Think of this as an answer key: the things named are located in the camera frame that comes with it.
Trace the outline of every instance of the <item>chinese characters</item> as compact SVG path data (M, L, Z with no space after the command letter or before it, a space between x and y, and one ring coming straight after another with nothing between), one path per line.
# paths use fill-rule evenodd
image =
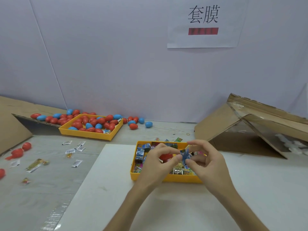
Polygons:
M204 10L204 7L198 7L195 6L194 8L190 8L192 11L190 12L190 14L188 16L190 16L191 18L189 18L189 20L191 20L191 23L200 23L200 21L202 21L203 19L203 23L210 23L212 21L214 21L215 23L217 23L217 19L218 19L218 8L220 8L218 5L213 5L213 7L211 6L207 6Z

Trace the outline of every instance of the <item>yellow tray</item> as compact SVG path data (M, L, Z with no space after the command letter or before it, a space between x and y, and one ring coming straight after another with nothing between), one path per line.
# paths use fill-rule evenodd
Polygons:
M63 126L59 128L59 131L62 135L72 135L72 136L79 136L79 137L85 137L85 138L92 138L92 139L100 139L100 140L112 140L112 138L116 135L116 133L119 131L121 126L123 125L123 119L115 126L115 129L110 134L102 134L102 133L95 133L95 132L86 132L86 131L75 131L75 130L69 130L68 128L71 127L73 122L77 119L79 119L81 116L87 116L89 119L91 117L104 117L105 116L99 116L99 115L90 115L90 114L79 114L77 117L74 117L69 122L65 123Z
M132 163L132 167L131 167L131 170L130 170L131 179L133 181L136 181L138 179L139 175L140 175L140 173L134 173L137 146L138 146L138 144L143 145L143 144L146 144L146 143L151 143L151 142L149 142L149 141L138 141L137 144L136 144L133 163ZM179 150L185 149L185 147L188 145L187 143L178 143L178 142L160 142L159 141L159 143L177 143ZM198 178L198 176L195 176L195 175L177 175L177 174L168 174L163 181L164 182L202 183L202 181Z

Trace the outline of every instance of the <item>tray filled with candy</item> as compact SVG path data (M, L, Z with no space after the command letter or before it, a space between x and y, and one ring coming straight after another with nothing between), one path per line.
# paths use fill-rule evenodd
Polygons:
M138 141L135 148L133 163L130 170L131 179L136 181L142 171L143 163L147 157L148 152L155 148L159 143L164 143L167 146L180 150L183 156L183 161L178 163L170 173L163 180L164 182L184 182L184 183L202 183L197 175L185 164L185 159L189 159L192 155L198 152L190 152L187 143L178 142L149 142ZM172 154L164 154L160 156L160 162L166 163L173 157Z
M79 136L85 138L112 140L123 125L121 116L99 116L79 114L63 124L59 131L62 135Z

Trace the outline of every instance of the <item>corrugated cardboard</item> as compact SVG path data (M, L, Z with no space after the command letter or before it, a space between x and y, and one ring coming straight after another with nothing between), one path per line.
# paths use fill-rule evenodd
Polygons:
M30 118L33 113L51 116L55 113L66 113L66 110L0 96L0 155L32 136L32 133L15 116L59 127Z
M228 131L239 123L248 131ZM290 150L277 133L308 142L308 120L234 94L195 126L195 137L210 141L220 151L286 158Z

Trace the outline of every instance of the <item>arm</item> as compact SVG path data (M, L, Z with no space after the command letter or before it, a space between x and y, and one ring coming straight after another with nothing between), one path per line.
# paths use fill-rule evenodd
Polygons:
M162 164L159 157L163 154L177 154L177 156ZM144 200L181 160L182 155L179 150L167 147L163 143L149 151L138 180L103 231L128 231Z
M202 151L186 159L186 164L198 175L206 188L225 207L242 231L269 231L253 213L233 186L225 159L209 142L194 140L190 151Z

